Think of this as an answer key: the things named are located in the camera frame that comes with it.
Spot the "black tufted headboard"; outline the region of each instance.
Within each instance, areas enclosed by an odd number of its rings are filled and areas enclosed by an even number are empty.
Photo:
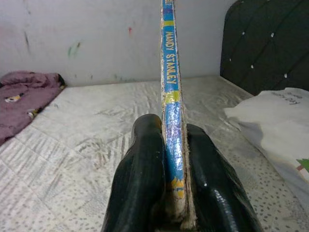
[[[251,94],[309,90],[309,0],[239,0],[225,17],[221,76]]]

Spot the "bedsheet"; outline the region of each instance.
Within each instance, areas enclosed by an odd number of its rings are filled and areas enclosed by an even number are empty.
[[[307,232],[309,219],[223,108],[251,95],[218,76],[183,80],[188,123],[235,168],[266,232]],[[135,119],[161,114],[160,83],[69,87],[0,147],[0,231],[99,232]]]

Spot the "wall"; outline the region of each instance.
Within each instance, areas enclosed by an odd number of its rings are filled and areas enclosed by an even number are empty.
[[[182,77],[219,74],[235,0],[176,0]],[[0,75],[60,73],[71,86],[159,80],[160,0],[1,0]]]

